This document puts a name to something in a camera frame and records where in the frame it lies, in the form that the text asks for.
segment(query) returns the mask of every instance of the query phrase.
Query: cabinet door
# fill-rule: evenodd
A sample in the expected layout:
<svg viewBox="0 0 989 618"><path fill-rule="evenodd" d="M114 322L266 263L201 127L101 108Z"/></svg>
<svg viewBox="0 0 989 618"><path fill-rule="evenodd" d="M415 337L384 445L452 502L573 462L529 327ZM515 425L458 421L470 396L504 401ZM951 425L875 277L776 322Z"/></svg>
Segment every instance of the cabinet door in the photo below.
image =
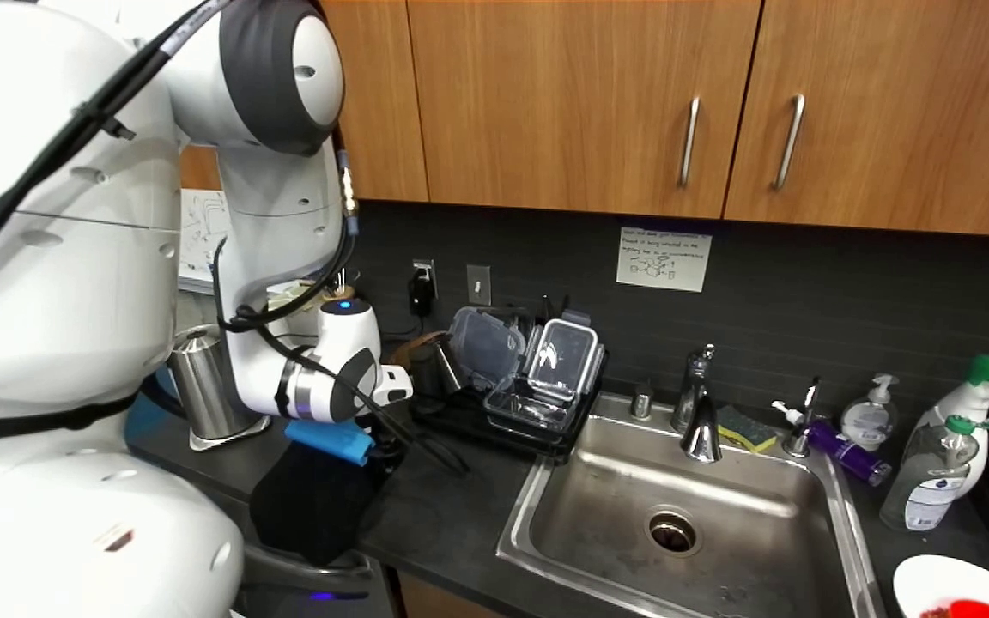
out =
<svg viewBox="0 0 989 618"><path fill-rule="evenodd" d="M989 233L989 0L766 0L727 219Z"/></svg>
<svg viewBox="0 0 989 618"><path fill-rule="evenodd" d="M401 606L408 618L499 618L496 612L461 597L461 595L449 595L437 582L425 582L411 574L401 574L400 570L400 595L401 595Z"/></svg>
<svg viewBox="0 0 989 618"><path fill-rule="evenodd" d="M408 0L408 18L434 203L721 216L759 0Z"/></svg>
<svg viewBox="0 0 989 618"><path fill-rule="evenodd" d="M324 0L344 59L341 135L361 199L425 199L404 0Z"/></svg>

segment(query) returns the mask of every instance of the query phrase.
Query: faucet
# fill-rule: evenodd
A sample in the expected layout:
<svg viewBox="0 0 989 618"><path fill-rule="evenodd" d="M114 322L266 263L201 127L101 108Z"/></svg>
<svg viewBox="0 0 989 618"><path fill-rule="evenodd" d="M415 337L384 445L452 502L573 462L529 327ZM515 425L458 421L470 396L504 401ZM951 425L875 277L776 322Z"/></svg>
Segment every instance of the faucet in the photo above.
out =
<svg viewBox="0 0 989 618"><path fill-rule="evenodd" d="M673 428L681 431L681 449L698 462L721 461L721 431L716 421L716 401L708 396L708 365L716 358L716 344L705 344L687 372L673 408Z"/></svg>

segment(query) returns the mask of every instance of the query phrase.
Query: purple bottle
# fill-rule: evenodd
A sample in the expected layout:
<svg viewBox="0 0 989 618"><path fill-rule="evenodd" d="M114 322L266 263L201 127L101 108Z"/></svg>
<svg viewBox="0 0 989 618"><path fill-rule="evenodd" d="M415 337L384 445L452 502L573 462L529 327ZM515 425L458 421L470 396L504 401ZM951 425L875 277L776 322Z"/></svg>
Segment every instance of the purple bottle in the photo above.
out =
<svg viewBox="0 0 989 618"><path fill-rule="evenodd" d="M824 414L809 418L807 443L813 449L824 449L830 461L839 461L839 467L846 467L851 477L864 480L869 487L878 487L894 473L886 461L851 443Z"/></svg>

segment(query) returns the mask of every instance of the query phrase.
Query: sink drain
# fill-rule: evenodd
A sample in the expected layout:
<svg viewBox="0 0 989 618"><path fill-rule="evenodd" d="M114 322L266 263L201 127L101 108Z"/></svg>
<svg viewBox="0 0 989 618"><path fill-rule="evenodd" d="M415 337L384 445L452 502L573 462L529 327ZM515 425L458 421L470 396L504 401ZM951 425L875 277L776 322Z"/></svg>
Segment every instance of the sink drain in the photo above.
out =
<svg viewBox="0 0 989 618"><path fill-rule="evenodd" d="M669 554L687 554L698 546L695 525L681 516L652 516L650 532Z"/></svg>

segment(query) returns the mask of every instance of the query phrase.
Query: cabinet handle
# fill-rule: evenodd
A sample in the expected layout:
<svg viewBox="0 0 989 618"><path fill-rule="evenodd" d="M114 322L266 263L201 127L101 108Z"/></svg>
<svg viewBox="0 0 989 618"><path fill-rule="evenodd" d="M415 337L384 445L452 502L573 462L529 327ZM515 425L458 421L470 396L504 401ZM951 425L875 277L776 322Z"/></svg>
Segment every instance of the cabinet handle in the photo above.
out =
<svg viewBox="0 0 989 618"><path fill-rule="evenodd" d="M687 144L681 146L677 184L692 184L695 176L698 121L700 121L700 95L692 100Z"/></svg>
<svg viewBox="0 0 989 618"><path fill-rule="evenodd" d="M776 169L776 183L773 183L776 191L783 190L783 183L789 183L803 108L807 108L807 95L796 93L792 95L792 127L789 127L789 138L783 142L783 155L780 155L780 169Z"/></svg>

